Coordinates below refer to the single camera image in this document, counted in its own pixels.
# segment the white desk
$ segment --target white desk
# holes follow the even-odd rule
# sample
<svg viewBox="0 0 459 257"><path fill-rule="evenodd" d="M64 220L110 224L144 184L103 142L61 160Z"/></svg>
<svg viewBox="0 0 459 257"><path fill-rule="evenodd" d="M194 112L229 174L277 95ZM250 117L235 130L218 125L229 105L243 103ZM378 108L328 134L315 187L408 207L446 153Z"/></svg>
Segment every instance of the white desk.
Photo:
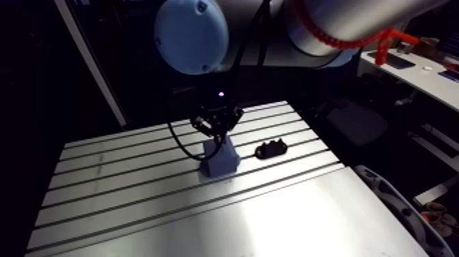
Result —
<svg viewBox="0 0 459 257"><path fill-rule="evenodd" d="M438 73L446 70L442 65L424 58L422 56L416 55L414 53L400 54L397 53L395 49L390 49L390 53L393 53L403 59L406 59L410 62L416 64L412 68L397 69L390 65L383 64L379 67L381 70L401 79L402 81L407 82L415 89L420 90L427 95L437 99L441 103L444 103L448 107L459 112L459 83L456 83L450 79L447 79L443 76L440 76ZM361 54L361 59L374 64L374 58L368 56L369 52L364 52ZM431 70L424 70L424 66L429 66ZM452 148L459 149L459 144L448 138L448 136L442 134L442 132L436 130L435 128L429 128L429 131L440 140L444 141L446 144L450 145ZM459 172L459 156L451 158L447 156L444 152L438 149L436 146L431 144L429 141L425 140L422 137L416 136L413 137L413 140L417 142L420 146L424 147L426 150L431 152L433 155L438 157L442 162L446 163L452 169ZM441 183L426 192L420 193L414 198L420 206L426 204L427 202L434 201L443 194L447 193L448 189L459 183L459 174L450 178L449 180Z"/></svg>
<svg viewBox="0 0 459 257"><path fill-rule="evenodd" d="M246 108L230 135L242 161L214 180L164 124L66 144L26 256L427 256L287 102ZM279 137L285 155L253 157Z"/></svg>
<svg viewBox="0 0 459 257"><path fill-rule="evenodd" d="M407 82L419 91L426 93L459 112L459 83L438 74L446 70L442 65L414 53L408 55L399 54L395 49L390 49L389 52L415 63L416 66L401 70L388 64L376 67ZM374 58L368 56L368 53L370 52L362 53L361 59L374 65ZM424 66L429 66L432 70L424 70Z"/></svg>

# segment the aluminum table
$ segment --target aluminum table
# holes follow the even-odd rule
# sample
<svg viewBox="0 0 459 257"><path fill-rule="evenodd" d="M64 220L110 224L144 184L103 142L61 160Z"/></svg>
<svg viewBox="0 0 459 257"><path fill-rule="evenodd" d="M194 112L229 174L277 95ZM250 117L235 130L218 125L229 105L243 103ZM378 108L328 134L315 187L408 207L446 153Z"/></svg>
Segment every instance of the aluminum table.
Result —
<svg viewBox="0 0 459 257"><path fill-rule="evenodd" d="M229 135L242 159L217 179L165 124L66 144L26 256L427 256L287 102L246 108ZM285 155L253 156L279 138Z"/></svg>

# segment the black cable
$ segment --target black cable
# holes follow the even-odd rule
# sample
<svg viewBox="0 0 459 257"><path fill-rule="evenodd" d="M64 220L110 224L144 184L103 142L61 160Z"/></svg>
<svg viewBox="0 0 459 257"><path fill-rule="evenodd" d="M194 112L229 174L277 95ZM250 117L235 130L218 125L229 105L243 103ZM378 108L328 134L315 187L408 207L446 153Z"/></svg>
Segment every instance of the black cable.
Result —
<svg viewBox="0 0 459 257"><path fill-rule="evenodd" d="M262 35L260 40L260 50L258 51L258 62L257 66L263 66L264 59L266 58L266 52L268 51L268 39L269 39L269 32L270 32L270 24L271 24L271 8L270 8L271 0L263 0L262 3Z"/></svg>
<svg viewBox="0 0 459 257"><path fill-rule="evenodd" d="M183 145L182 145L182 142L180 142L180 140L178 139L177 135L176 135L176 132L173 130L172 128L172 124L170 121L167 121L167 126L169 127L169 130L171 131L171 134L172 134L172 137L174 138L174 140L176 141L178 147L180 147L180 149L182 149L182 151L190 158L192 159L195 159L196 161L206 161L208 159L211 159L212 157L214 157L221 149L221 146L223 145L223 140L225 140L225 137L226 135L224 135L222 138L220 138L219 140L217 140L217 146L216 148L214 149L214 151L209 154L208 156L204 156L204 157L199 157L198 155L194 155L192 153L190 153Z"/></svg>
<svg viewBox="0 0 459 257"><path fill-rule="evenodd" d="M242 39L242 42L240 43L238 52L236 54L236 58L234 59L234 63L233 63L233 66L232 66L230 72L234 72L235 70L237 70L239 68L240 61L241 61L241 59L242 59L242 57L244 55L244 52L245 52L245 49L247 48L247 45L249 44L250 36L252 34L252 31L255 29L255 27L257 26L258 21L261 19L262 15L263 15L263 11L265 10L264 6L266 5L266 2L267 2L268 7L269 7L269 1L263 0L263 3L259 6L257 12L255 13L255 16L252 18L252 21L250 22L250 25L249 25L249 29L247 30L244 38Z"/></svg>

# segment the metal frame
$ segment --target metal frame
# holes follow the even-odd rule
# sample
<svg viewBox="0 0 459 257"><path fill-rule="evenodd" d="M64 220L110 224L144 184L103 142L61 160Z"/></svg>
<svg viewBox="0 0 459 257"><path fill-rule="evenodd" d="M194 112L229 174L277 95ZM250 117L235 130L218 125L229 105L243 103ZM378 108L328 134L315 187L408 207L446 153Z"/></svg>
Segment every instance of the metal frame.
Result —
<svg viewBox="0 0 459 257"><path fill-rule="evenodd" d="M85 63L89 68L89 71L91 72L94 80L96 81L97 86L100 88L100 91L102 92L103 96L105 97L105 100L109 104L110 109L115 115L118 123L124 129L127 123L126 118L124 117L124 114L119 104L117 103L114 95L112 94L107 80L105 79L102 71L96 63L96 60L94 59L89 48L89 45L87 43L87 40L84 38L83 34L79 29L77 21L72 15L72 11L70 9L70 6L68 5L68 2L66 0L54 0L54 2L66 24L68 31L70 32L70 35L72 35L76 47L78 47L81 56L85 60Z"/></svg>

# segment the wall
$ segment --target wall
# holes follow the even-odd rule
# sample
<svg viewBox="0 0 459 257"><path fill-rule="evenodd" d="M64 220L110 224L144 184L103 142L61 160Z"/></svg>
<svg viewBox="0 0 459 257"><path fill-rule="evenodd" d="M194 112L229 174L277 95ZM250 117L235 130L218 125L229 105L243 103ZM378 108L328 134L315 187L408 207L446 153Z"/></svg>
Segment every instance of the wall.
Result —
<svg viewBox="0 0 459 257"><path fill-rule="evenodd" d="M64 142L120 131L52 1L2 1L10 84L8 256L22 256Z"/></svg>

